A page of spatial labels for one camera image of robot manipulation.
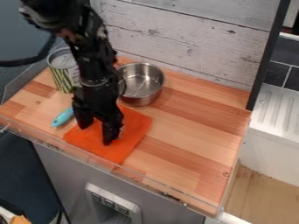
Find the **white wooden wall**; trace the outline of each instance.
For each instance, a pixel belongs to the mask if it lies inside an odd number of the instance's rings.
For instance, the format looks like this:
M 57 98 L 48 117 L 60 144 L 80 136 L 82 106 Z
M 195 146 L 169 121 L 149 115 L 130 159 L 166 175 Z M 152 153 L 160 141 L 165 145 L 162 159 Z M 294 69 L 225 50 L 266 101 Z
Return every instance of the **white wooden wall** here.
M 92 0 L 92 5 L 120 55 L 249 90 L 279 2 Z

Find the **metal bowl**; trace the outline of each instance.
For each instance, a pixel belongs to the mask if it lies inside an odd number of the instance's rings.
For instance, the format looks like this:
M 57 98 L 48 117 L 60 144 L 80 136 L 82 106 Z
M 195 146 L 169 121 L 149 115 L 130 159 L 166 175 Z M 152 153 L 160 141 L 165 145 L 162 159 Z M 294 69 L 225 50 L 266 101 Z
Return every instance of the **metal bowl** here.
M 132 107 L 147 106 L 160 96 L 164 75 L 160 68 L 149 63 L 130 63 L 118 70 L 126 82 L 122 101 Z

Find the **tin can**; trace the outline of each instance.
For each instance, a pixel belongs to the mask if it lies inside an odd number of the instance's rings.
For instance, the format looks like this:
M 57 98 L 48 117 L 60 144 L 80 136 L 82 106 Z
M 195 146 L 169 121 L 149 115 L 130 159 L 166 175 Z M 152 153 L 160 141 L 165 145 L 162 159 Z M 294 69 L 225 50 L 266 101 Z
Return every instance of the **tin can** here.
M 81 87 L 80 70 L 68 47 L 50 52 L 47 63 L 59 91 L 70 94 L 75 88 Z

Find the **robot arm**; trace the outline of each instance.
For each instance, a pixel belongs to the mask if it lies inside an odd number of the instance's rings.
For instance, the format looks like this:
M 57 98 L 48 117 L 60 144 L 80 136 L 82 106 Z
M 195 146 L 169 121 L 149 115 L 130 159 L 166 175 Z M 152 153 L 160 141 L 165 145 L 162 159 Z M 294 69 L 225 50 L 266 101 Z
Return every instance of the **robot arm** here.
M 116 105 L 120 76 L 114 69 L 116 51 L 96 12 L 76 0 L 22 0 L 20 13 L 39 29 L 55 33 L 70 46 L 80 70 L 82 88 L 74 93 L 73 110 L 85 129 L 94 118 L 102 121 L 103 143 L 120 133 L 122 112 Z

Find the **blue object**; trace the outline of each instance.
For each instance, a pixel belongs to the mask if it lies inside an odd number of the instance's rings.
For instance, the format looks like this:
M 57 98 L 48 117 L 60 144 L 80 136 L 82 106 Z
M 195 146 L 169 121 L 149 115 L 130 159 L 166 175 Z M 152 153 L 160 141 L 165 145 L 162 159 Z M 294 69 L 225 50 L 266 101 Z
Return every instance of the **blue object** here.
M 54 128 L 65 124 L 73 117 L 73 108 L 67 108 L 64 112 L 60 113 L 53 121 L 52 126 Z

